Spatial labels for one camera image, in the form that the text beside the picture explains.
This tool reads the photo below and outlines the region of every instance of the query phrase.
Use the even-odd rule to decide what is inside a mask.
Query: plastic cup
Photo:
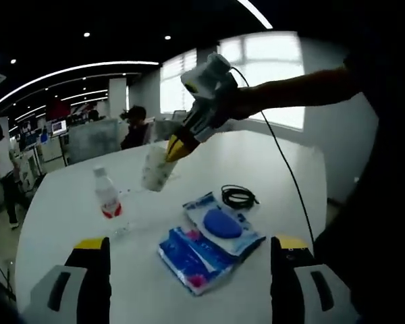
[[[167,150],[160,146],[152,146],[146,156],[142,169],[142,186],[150,191],[162,191],[170,177],[176,162],[166,162]]]

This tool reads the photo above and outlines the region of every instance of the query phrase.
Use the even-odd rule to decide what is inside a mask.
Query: bright window
[[[189,111],[194,101],[192,95],[183,86],[180,76],[196,66],[196,49],[183,53],[161,68],[161,113],[173,113],[175,110]]]
[[[220,42],[219,52],[244,74],[251,86],[304,74],[300,40],[294,32],[264,32],[225,39]],[[235,71],[232,74],[239,86],[246,86]],[[271,123],[303,129],[304,107],[267,109],[264,114]],[[250,118],[264,120],[260,113]]]

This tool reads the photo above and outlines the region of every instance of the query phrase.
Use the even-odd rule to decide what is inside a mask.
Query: ceiling
[[[0,84],[0,99],[31,80],[66,68],[106,61],[161,63],[191,48],[265,30],[236,0],[0,2],[0,73],[6,76]],[[334,28],[319,27],[315,19],[322,15],[321,6],[333,7],[331,3],[338,1],[324,0],[312,6],[305,0],[251,2],[274,30],[333,36]],[[334,20],[330,17],[325,18],[328,24]],[[159,66],[108,65],[56,75],[1,102],[0,115],[8,115],[13,124],[28,106],[40,107],[52,96],[70,97],[83,93],[83,88],[87,92],[107,88],[108,74],[128,73],[131,84]]]

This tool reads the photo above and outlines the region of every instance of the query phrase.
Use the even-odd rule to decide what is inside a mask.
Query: round table
[[[325,165],[321,151],[279,139],[303,195],[314,236],[325,227]],[[73,247],[101,236],[108,227],[94,192],[93,167],[105,166],[122,192],[123,216],[131,230],[111,243],[110,323],[271,323],[270,240],[275,234],[311,243],[291,175],[270,136],[249,131],[216,134],[180,160],[162,192],[140,186],[149,146],[90,159],[47,174],[22,228],[16,258],[19,311],[30,291]],[[168,230],[187,220],[182,205],[220,187],[251,189],[260,205],[250,213],[267,236],[229,282],[195,297],[157,254]]]

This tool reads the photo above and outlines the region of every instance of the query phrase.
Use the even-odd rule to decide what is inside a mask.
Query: water bottle
[[[122,204],[119,201],[119,193],[113,182],[107,175],[104,167],[95,167],[95,189],[102,214],[108,218],[114,218],[122,213]]]

